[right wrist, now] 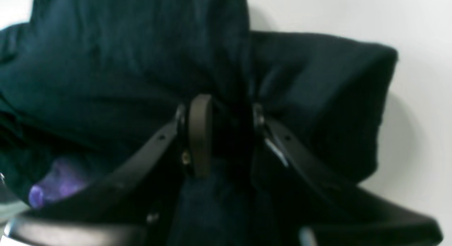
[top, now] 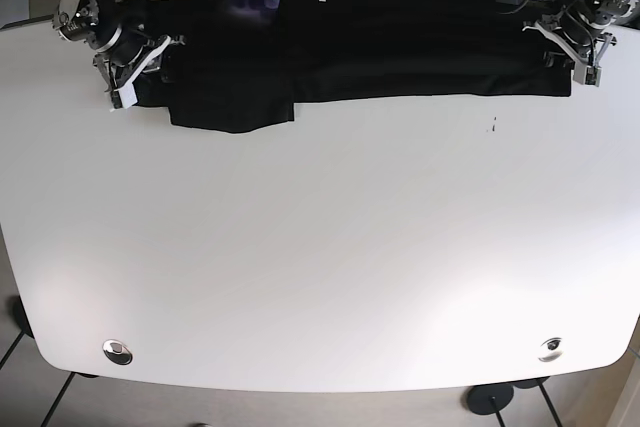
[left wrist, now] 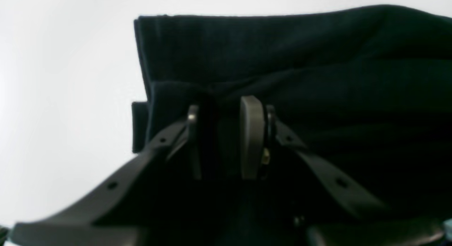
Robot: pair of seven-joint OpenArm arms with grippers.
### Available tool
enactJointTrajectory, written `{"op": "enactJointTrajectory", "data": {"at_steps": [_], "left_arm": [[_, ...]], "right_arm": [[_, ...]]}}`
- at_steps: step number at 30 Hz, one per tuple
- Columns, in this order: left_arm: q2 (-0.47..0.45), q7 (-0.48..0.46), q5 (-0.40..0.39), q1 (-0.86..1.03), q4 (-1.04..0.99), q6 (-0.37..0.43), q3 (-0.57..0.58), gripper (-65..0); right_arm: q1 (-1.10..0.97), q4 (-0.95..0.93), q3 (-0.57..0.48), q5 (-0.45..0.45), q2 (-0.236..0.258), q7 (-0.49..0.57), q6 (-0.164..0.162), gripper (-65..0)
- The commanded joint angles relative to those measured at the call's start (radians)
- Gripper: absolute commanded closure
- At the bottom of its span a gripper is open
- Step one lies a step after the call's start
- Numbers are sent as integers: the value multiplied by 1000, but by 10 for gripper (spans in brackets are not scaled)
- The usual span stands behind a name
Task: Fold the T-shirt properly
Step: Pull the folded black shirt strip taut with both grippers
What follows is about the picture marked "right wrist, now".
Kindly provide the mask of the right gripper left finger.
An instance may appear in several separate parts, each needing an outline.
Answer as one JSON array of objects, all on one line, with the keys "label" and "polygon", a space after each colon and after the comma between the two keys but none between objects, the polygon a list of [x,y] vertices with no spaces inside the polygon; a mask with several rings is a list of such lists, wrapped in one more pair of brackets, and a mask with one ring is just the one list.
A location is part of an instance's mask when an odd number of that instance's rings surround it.
[{"label": "right gripper left finger", "polygon": [[187,177],[207,178],[213,99],[199,94],[110,175],[11,218],[5,246],[163,246]]}]

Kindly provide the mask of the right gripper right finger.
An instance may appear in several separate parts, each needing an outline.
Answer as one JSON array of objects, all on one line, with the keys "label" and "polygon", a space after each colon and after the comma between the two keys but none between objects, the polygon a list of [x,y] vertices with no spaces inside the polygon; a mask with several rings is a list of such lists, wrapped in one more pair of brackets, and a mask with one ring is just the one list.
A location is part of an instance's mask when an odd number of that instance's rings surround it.
[{"label": "right gripper right finger", "polygon": [[281,122],[253,105],[251,179],[269,194],[281,246],[437,246],[434,218],[375,196],[323,164]]}]

